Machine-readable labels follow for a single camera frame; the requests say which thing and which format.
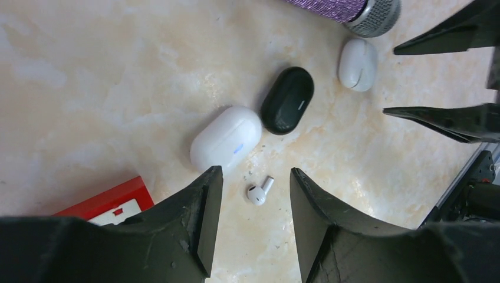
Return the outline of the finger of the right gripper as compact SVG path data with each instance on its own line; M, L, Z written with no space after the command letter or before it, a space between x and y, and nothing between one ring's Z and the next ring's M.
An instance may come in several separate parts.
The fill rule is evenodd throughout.
M499 143L499 104L462 108L391 107L383 113L413 121L460 143Z
M499 45L499 1L476 0L428 32L393 48L395 55L464 52Z

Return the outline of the white oval earbud case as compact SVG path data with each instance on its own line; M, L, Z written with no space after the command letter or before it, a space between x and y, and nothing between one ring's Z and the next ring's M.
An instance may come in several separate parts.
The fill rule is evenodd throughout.
M261 136L262 124L256 112L232 106L194 138L189 150L190 162L200 172L220 166L228 174L253 151Z

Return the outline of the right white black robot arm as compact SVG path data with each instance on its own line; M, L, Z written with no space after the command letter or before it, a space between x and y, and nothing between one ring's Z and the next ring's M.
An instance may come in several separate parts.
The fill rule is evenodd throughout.
M486 87L499 91L499 1L472 1L422 35L396 47L396 55L464 52L493 47ZM499 97L463 108L391 107L388 116L406 119L460 143L499 144ZM499 152L480 149L423 223L499 222Z

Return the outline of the black earbud charging case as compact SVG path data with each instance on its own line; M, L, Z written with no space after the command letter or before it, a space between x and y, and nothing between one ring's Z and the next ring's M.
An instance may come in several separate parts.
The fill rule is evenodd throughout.
M264 127L279 136L292 132L302 119L314 95L314 81L301 67L282 71L260 109Z

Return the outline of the white square earbud case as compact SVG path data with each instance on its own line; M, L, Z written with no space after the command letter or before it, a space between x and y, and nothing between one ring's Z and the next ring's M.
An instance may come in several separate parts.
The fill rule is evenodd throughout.
M338 79L347 89L365 92L374 85L378 52L373 44L353 38L343 47L338 66Z

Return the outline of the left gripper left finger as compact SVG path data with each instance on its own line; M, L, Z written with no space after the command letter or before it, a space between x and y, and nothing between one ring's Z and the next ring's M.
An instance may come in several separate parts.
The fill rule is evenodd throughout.
M2 282L204 282L211 275L223 171L120 224L1 218Z

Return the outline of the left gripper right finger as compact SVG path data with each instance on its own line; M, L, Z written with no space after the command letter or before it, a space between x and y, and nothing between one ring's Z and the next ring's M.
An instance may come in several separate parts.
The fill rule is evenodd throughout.
M435 222L406 229L350 206L301 169L290 199L304 282L498 282L499 225Z

